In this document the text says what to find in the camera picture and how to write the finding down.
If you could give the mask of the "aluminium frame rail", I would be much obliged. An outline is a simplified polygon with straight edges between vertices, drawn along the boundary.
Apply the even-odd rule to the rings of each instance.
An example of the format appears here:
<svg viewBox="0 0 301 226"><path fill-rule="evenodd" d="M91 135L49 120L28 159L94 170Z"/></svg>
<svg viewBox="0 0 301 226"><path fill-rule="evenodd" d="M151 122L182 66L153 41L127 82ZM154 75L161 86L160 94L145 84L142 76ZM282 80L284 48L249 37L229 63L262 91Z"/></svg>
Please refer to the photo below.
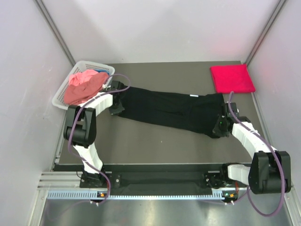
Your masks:
<svg viewBox="0 0 301 226"><path fill-rule="evenodd" d="M82 172L43 172L38 183L39 189L73 189L80 185Z"/></svg>

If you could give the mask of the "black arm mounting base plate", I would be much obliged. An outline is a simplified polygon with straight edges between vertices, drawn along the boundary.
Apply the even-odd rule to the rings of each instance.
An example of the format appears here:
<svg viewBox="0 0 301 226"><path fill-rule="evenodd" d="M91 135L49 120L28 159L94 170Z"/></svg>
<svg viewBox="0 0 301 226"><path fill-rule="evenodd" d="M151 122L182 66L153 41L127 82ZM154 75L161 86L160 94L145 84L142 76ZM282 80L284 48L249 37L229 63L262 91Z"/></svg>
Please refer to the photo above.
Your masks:
<svg viewBox="0 0 301 226"><path fill-rule="evenodd" d="M204 174L218 173L221 163L193 164L106 164L112 195L189 195L209 194ZM220 188L243 188L240 182Z"/></svg>

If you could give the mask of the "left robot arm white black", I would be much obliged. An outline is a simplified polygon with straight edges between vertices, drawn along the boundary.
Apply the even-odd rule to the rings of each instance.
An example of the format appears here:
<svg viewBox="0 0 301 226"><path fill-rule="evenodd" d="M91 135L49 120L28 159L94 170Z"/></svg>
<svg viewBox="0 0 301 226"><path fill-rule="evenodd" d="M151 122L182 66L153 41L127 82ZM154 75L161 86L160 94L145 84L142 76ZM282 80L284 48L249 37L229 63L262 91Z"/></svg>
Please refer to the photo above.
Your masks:
<svg viewBox="0 0 301 226"><path fill-rule="evenodd" d="M68 151L84 164L82 180L89 180L95 186L111 186L104 172L104 165L95 146L97 134L96 118L106 109L114 113L123 110L120 94L116 91L101 92L80 105L70 105L67 109L63 137L68 141Z"/></svg>

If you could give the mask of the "white plastic laundry basket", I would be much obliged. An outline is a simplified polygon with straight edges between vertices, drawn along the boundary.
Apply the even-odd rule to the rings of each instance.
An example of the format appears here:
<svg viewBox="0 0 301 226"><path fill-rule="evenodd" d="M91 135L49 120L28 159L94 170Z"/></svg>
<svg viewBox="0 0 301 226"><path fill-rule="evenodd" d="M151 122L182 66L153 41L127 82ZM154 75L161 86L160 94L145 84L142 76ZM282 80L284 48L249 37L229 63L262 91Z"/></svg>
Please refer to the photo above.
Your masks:
<svg viewBox="0 0 301 226"><path fill-rule="evenodd" d="M74 67L71 69L71 71L69 72L69 74L67 75L67 77L65 78L65 80L63 81L63 83L61 84L60 88L58 89L58 91L56 92L56 94L54 95L53 99L52 99L52 104L53 106L56 106L60 109L63 110L67 110L68 109L68 105L65 104L64 102L64 95L65 95L65 91L67 89L67 87L69 86L69 77L72 74L76 74L76 73L82 73L86 70L89 69L97 69L97 70L109 70L110 71L110 76L112 76L115 73L115 68L113 66L110 65L105 65L105 64L101 64L101 63L96 63L96 62L91 62L91 61L78 61Z"/></svg>

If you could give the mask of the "black t shirt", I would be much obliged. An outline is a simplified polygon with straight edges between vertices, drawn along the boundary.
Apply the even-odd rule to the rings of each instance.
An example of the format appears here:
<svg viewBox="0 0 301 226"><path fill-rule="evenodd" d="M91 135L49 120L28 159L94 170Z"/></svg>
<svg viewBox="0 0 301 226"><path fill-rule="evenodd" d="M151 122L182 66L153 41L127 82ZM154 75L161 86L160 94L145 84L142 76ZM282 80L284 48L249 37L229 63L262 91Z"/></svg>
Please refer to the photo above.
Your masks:
<svg viewBox="0 0 301 226"><path fill-rule="evenodd" d="M222 94L193 97L130 87L120 100L124 107L120 117L218 138L213 129L222 113Z"/></svg>

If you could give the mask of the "folded red t shirt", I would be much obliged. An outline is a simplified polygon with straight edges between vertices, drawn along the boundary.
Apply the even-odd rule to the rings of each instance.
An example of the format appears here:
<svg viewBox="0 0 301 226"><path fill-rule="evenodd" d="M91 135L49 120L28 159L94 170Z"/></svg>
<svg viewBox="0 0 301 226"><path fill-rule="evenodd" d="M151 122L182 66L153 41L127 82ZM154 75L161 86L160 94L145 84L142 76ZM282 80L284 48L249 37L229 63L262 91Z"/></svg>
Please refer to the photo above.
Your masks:
<svg viewBox="0 0 301 226"><path fill-rule="evenodd" d="M249 75L247 65L216 65L210 67L217 93L253 93L256 88Z"/></svg>

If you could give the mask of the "blue t shirt in basket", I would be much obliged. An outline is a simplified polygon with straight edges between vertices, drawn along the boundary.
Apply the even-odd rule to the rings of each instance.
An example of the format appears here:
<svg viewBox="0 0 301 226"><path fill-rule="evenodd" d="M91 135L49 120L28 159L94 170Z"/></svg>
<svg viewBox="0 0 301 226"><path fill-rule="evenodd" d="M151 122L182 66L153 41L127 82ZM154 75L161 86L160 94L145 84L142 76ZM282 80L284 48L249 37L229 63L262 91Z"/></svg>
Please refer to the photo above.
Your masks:
<svg viewBox="0 0 301 226"><path fill-rule="evenodd" d="M104 72L104 73L108 73L108 74L110 74L110 71L109 70L104 70L104 69L101 69L101 70L97 70L97 69L94 69L95 71L97 71L97 72Z"/></svg>

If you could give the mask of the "crumpled pink t shirt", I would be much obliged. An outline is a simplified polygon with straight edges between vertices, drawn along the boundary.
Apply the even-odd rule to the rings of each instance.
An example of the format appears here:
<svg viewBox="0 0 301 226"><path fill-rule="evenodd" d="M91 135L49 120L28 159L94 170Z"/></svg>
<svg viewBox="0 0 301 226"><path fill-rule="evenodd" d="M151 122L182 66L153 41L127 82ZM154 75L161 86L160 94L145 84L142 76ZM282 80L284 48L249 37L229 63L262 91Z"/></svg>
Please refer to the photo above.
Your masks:
<svg viewBox="0 0 301 226"><path fill-rule="evenodd" d="M107 72L97 72L92 69L70 75L63 98L64 103L80 105L86 102L103 89L103 84L108 78Z"/></svg>

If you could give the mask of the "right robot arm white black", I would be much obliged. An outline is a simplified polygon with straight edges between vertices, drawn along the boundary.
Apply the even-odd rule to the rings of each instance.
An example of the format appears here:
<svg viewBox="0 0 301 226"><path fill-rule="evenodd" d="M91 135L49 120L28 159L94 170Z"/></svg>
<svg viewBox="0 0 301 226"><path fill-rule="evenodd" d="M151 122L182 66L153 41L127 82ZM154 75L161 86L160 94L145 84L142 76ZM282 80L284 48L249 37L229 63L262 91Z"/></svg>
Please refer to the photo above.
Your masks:
<svg viewBox="0 0 301 226"><path fill-rule="evenodd" d="M220 188L240 182L254 194L276 194L291 191L291 158L288 152L278 151L266 144L247 117L238 123L232 117L219 117L213 134L232 135L252 158L248 167L242 163L224 163L218 173L207 172L204 181L208 187Z"/></svg>

